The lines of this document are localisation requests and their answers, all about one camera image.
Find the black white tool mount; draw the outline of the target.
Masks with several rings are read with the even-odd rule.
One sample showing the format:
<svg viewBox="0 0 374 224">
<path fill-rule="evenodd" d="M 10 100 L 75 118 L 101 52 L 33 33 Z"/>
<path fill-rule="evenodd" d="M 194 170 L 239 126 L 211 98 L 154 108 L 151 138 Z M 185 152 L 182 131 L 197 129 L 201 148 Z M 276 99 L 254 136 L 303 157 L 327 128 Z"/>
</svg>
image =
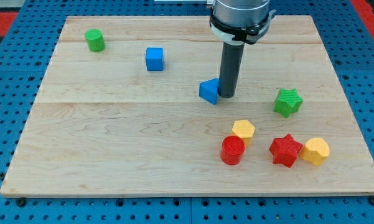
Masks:
<svg viewBox="0 0 374 224">
<path fill-rule="evenodd" d="M 233 27 L 219 21 L 213 14 L 210 15 L 210 27 L 213 34 L 229 45 L 253 45 L 259 41 L 269 30 L 271 20 L 276 13 L 270 10 L 263 21 L 251 27 Z"/>
</svg>

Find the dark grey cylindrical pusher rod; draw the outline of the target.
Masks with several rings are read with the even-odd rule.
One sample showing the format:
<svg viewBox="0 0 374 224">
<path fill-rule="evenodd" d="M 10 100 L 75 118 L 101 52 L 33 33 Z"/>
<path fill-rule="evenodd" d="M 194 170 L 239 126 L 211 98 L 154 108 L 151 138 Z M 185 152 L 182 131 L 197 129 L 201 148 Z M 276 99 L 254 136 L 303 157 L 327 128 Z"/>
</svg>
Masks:
<svg viewBox="0 0 374 224">
<path fill-rule="evenodd" d="M 223 43 L 218 78 L 218 95 L 222 98 L 232 98 L 235 95 L 244 46 Z"/>
</svg>

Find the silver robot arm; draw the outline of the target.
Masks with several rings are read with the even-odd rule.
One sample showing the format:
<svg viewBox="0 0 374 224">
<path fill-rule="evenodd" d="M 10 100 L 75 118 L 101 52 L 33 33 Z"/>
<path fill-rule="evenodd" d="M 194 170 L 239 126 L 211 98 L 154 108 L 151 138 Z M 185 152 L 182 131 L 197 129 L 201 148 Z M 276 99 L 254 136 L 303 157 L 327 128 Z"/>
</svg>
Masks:
<svg viewBox="0 0 374 224">
<path fill-rule="evenodd" d="M 268 31 L 276 11 L 270 0 L 155 0 L 159 4 L 205 4 L 209 25 L 223 41 L 216 95 L 231 98 L 236 91 L 245 44 L 257 43 Z"/>
</svg>

